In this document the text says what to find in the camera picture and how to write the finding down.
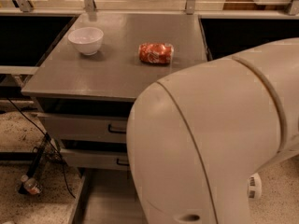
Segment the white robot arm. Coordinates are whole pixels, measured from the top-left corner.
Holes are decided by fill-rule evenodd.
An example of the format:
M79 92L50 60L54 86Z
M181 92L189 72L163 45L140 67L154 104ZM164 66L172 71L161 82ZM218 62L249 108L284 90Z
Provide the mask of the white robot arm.
M148 223L250 224L249 178L297 155L298 123L298 38L154 82L127 124Z

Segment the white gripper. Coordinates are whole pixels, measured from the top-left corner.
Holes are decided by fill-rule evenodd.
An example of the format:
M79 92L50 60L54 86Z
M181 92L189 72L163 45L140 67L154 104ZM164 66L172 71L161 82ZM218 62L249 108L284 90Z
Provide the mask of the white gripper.
M250 200L258 200L262 197L262 180L258 173L252 175L248 180L248 197Z

